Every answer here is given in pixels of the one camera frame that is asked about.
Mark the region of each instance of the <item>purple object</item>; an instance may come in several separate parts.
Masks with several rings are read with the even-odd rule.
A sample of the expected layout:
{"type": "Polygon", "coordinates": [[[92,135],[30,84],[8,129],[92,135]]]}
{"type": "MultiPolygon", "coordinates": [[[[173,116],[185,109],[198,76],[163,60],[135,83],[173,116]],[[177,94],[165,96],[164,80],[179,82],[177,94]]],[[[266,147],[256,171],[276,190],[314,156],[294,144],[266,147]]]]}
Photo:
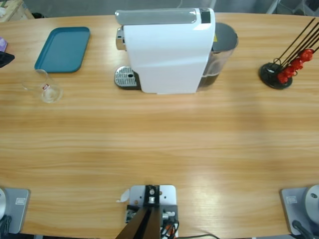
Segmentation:
{"type": "Polygon", "coordinates": [[[2,37],[0,37],[0,51],[5,52],[6,46],[7,46],[6,40],[4,40],[2,37]]]}

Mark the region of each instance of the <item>teal tray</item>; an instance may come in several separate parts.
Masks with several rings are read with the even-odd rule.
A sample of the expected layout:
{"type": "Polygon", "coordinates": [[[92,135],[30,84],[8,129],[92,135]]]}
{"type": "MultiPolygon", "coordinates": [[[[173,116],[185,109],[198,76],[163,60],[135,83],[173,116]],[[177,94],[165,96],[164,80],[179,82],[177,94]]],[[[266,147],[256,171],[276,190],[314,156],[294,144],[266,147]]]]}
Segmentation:
{"type": "Polygon", "coordinates": [[[87,27],[59,27],[52,30],[34,65],[48,73],[77,71],[90,37],[87,27]]]}

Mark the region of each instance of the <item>drinking glass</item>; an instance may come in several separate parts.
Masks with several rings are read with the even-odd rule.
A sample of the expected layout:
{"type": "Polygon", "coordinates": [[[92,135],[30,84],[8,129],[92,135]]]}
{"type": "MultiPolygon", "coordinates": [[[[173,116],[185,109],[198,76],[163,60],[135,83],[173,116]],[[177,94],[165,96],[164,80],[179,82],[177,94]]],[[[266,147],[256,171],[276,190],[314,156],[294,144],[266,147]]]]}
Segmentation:
{"type": "Polygon", "coordinates": [[[27,74],[22,86],[46,103],[58,102],[63,95],[62,88],[42,69],[27,74]]]}

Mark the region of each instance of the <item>gray floor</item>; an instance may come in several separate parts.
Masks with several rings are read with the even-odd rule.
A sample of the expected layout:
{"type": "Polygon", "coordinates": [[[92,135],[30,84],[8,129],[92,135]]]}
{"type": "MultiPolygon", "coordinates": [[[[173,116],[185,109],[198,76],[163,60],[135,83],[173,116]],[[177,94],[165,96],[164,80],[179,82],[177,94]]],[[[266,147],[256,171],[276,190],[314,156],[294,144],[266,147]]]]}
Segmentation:
{"type": "MultiPolygon", "coordinates": [[[[24,2],[31,12],[39,12],[46,17],[111,15],[118,9],[173,8],[180,3],[180,7],[209,7],[211,4],[211,0],[24,0],[24,2]]],[[[217,0],[214,10],[265,13],[272,2],[273,0],[217,0]]],[[[282,3],[284,2],[294,7],[300,0],[282,0],[282,3]]],[[[278,13],[290,14],[289,10],[281,5],[278,7],[278,13]]]]}

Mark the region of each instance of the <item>wood grain tabletop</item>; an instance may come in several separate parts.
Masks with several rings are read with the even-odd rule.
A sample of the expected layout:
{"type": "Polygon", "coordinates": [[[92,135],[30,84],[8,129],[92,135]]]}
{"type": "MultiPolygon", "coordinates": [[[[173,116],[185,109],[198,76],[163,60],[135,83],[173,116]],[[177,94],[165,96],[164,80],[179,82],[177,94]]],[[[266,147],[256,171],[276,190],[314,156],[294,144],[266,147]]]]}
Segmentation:
{"type": "Polygon", "coordinates": [[[190,95],[125,91],[128,65],[113,16],[0,23],[15,60],[0,69],[0,185],[31,191],[24,233],[111,239],[133,185],[177,188],[180,236],[287,234],[279,191],[319,183],[319,55],[285,90],[258,77],[309,17],[218,13],[239,44],[209,89],[190,95]],[[50,74],[64,90],[45,104],[21,86],[51,30],[87,26],[82,67],[50,74]]]}

